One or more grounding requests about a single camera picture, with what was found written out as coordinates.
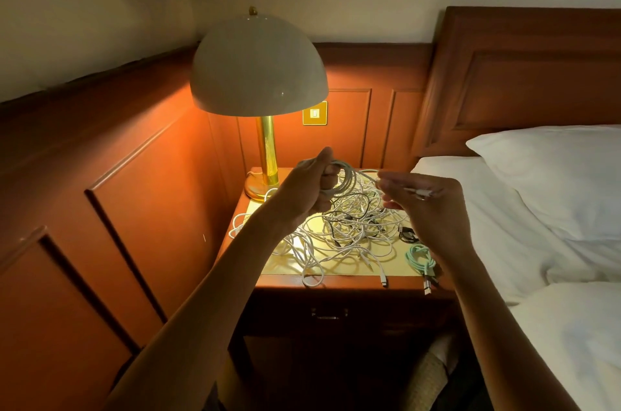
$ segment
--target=person's left hand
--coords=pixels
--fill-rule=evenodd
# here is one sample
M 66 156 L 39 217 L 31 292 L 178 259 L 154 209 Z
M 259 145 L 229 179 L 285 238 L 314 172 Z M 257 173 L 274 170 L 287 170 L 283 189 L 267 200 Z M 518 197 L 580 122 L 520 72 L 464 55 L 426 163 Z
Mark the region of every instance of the person's left hand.
M 332 148 L 326 146 L 317 157 L 301 161 L 265 203 L 273 213 L 293 232 L 307 217 L 328 211 L 332 207 L 330 197 L 321 189 L 331 189 L 337 184 L 338 166 L 333 161 Z

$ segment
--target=headboard panel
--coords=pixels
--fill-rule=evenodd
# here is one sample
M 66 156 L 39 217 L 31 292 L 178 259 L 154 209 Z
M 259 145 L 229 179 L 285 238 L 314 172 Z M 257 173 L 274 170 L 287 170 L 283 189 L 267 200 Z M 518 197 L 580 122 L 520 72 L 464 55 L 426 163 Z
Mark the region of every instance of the headboard panel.
M 621 10 L 448 7 L 414 156 L 547 124 L 621 124 Z

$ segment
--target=person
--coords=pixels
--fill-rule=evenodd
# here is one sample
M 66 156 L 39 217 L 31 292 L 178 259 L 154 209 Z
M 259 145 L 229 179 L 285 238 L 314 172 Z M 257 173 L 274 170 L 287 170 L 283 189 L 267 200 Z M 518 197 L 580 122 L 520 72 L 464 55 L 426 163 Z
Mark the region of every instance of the person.
M 111 392 L 105 410 L 200 410 L 227 354 L 229 340 L 276 245 L 306 217 L 330 209 L 321 189 L 339 168 L 324 148 L 291 171 L 230 243 L 220 260 Z M 454 283 L 466 328 L 496 411 L 578 411 L 539 357 L 477 257 L 460 183 L 422 174 L 384 172 L 384 206 L 404 210 L 421 242 Z M 420 200 L 405 188 L 431 190 Z

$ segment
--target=table lamp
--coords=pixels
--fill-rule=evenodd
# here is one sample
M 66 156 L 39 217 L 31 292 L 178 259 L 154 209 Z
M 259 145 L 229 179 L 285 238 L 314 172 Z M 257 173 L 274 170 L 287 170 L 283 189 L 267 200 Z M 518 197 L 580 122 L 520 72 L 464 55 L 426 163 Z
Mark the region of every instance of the table lamp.
M 328 95 L 328 80 L 315 46 L 298 28 L 258 14 L 220 22 L 194 55 L 190 87 L 198 108 L 219 115 L 256 117 L 261 173 L 244 189 L 253 200 L 278 187 L 273 115 L 312 107 Z

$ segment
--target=nightstand leg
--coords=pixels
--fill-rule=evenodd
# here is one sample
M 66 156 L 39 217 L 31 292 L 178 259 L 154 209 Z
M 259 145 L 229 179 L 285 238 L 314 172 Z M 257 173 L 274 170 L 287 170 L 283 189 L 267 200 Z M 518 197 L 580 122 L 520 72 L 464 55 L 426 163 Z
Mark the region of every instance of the nightstand leg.
M 239 378 L 249 378 L 254 371 L 252 359 L 250 359 L 250 353 L 248 352 L 244 336 L 237 332 L 233 333 L 233 337 L 231 337 L 229 355 Z

